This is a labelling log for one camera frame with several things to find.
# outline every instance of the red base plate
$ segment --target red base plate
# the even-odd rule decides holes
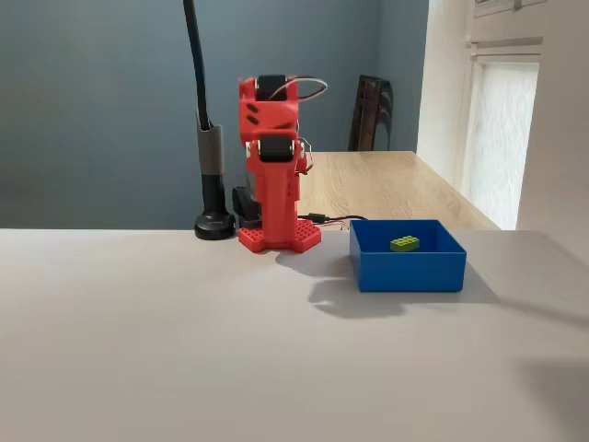
[[[254,253],[260,253],[266,249],[287,249],[303,253],[321,242],[321,230],[313,226],[311,221],[298,220],[292,243],[267,245],[261,228],[242,228],[239,230],[239,242]]]

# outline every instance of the black device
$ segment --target black device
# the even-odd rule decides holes
[[[194,233],[198,238],[205,240],[227,239],[236,234],[236,219],[225,208],[223,127],[213,125],[209,119],[204,62],[196,12],[193,0],[183,0],[183,2],[196,75],[198,145],[204,202],[204,211],[194,223]]]
[[[233,211],[237,214],[239,228],[261,228],[261,205],[248,187],[233,189]]]

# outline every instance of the wooden table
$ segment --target wooden table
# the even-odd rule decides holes
[[[497,230],[412,152],[320,152],[301,179],[299,214],[439,219],[446,228]]]

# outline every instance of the gray tabletop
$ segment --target gray tabletop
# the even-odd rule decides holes
[[[0,440],[586,442],[588,269],[456,238],[462,293],[361,294],[343,232],[0,231]]]

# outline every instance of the gray wall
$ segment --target gray wall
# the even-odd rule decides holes
[[[377,73],[395,95],[390,150],[417,150],[428,7],[429,0],[382,3]]]
[[[316,150],[347,147],[358,76],[376,71],[380,0],[196,4],[228,189],[245,175],[241,76],[328,80],[302,105],[302,133]],[[3,2],[0,227],[191,228],[195,90],[180,0]]]

